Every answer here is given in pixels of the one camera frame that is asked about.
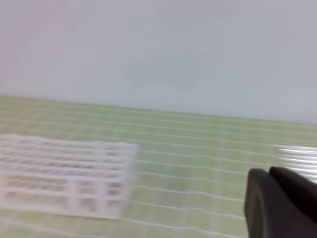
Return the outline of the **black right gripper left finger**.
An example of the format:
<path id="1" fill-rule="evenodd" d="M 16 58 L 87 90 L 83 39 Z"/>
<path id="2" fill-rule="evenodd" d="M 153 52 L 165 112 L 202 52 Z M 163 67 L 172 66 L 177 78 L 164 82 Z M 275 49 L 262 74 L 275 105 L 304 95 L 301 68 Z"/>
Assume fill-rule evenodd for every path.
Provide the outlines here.
<path id="1" fill-rule="evenodd" d="M 315 238 L 317 223 L 302 213 L 263 169 L 250 169 L 244 203 L 250 238 Z"/>

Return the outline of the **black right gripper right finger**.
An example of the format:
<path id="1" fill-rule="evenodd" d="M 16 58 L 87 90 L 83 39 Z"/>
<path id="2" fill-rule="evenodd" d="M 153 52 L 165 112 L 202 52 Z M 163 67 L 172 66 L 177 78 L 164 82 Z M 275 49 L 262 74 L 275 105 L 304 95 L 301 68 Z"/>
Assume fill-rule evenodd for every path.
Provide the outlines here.
<path id="1" fill-rule="evenodd" d="M 277 181 L 294 205 L 317 222 L 317 184 L 284 167 L 271 167 L 269 174 Z"/>

